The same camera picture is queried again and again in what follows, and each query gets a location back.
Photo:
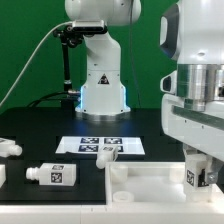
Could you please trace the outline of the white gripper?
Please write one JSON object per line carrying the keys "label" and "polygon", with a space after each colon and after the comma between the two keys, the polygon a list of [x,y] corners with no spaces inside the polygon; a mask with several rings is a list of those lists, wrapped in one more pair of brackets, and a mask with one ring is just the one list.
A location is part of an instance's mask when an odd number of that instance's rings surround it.
{"label": "white gripper", "polygon": [[210,155],[205,168],[207,183],[216,183],[224,161],[224,97],[215,97],[204,112],[184,108],[184,100],[176,95],[177,71],[160,81],[164,92],[161,122],[164,133]]}

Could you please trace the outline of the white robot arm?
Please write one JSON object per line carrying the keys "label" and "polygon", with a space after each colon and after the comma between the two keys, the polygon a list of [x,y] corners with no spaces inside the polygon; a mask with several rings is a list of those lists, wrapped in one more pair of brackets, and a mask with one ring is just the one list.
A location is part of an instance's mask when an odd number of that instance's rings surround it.
{"label": "white robot arm", "polygon": [[[87,47],[87,80],[77,111],[128,112],[121,49],[107,28],[137,21],[140,0],[65,0],[65,11]],[[160,47],[177,62],[160,82],[163,130],[193,153],[186,159],[187,179],[213,184],[224,164],[224,0],[173,4],[161,17]]]}

